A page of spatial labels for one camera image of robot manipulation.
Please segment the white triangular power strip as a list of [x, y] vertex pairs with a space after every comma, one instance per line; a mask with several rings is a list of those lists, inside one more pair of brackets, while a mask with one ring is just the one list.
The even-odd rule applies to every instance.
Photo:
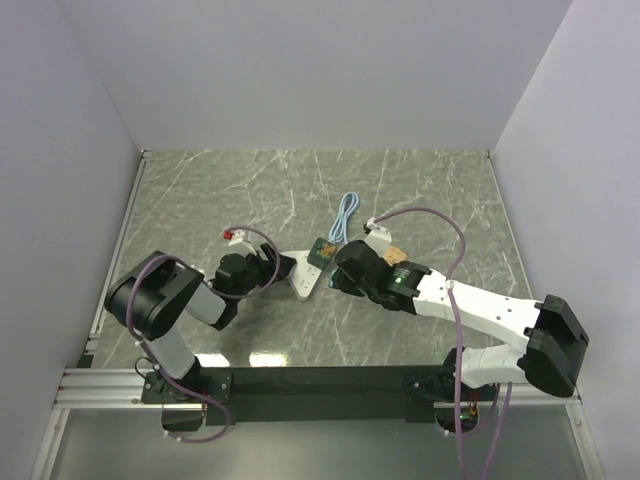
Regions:
[[308, 300], [332, 258], [312, 253], [310, 250], [287, 251], [284, 255], [294, 260], [294, 265], [287, 275], [289, 285], [298, 300]]

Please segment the dark green plug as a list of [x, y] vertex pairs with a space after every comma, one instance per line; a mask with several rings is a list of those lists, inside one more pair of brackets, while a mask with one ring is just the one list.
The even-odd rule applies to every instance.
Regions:
[[336, 244], [322, 237], [318, 237], [309, 250], [306, 260], [310, 265], [324, 270], [330, 265], [337, 250], [338, 246]]

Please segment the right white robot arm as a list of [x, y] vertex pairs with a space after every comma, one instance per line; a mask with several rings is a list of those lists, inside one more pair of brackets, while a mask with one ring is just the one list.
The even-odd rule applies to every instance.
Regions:
[[344, 293], [389, 311], [459, 322], [499, 340], [494, 347], [463, 348], [462, 357], [441, 371], [439, 387], [447, 397], [509, 382], [573, 396], [589, 337], [563, 298], [518, 299], [449, 281], [413, 262], [391, 266], [362, 240], [343, 247], [335, 262], [334, 284]]

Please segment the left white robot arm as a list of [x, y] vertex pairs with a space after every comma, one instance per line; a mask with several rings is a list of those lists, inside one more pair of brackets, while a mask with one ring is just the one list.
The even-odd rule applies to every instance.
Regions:
[[109, 288], [104, 308], [166, 373], [164, 389], [176, 401], [189, 401], [203, 388], [201, 364], [176, 326], [180, 315], [187, 312], [221, 331], [236, 317], [242, 298], [270, 280], [284, 280], [296, 265], [266, 243], [260, 249], [223, 256], [209, 281], [156, 251]]

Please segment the wooden cube plug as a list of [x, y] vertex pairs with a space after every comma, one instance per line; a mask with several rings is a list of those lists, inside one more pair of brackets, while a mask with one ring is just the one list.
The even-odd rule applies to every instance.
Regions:
[[390, 266], [394, 266], [397, 265], [403, 261], [406, 261], [408, 258], [407, 254], [404, 253], [402, 250], [400, 250], [399, 248], [397, 248], [394, 245], [390, 245], [385, 253], [383, 254], [383, 259], [390, 265]]

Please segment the teal cube adapter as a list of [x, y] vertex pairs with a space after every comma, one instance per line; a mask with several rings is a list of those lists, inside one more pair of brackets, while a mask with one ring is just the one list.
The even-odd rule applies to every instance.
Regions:
[[327, 286], [329, 288], [334, 288], [335, 287], [335, 276], [337, 274], [338, 270], [334, 269], [331, 271], [331, 273], [329, 274], [328, 280], [327, 280]]

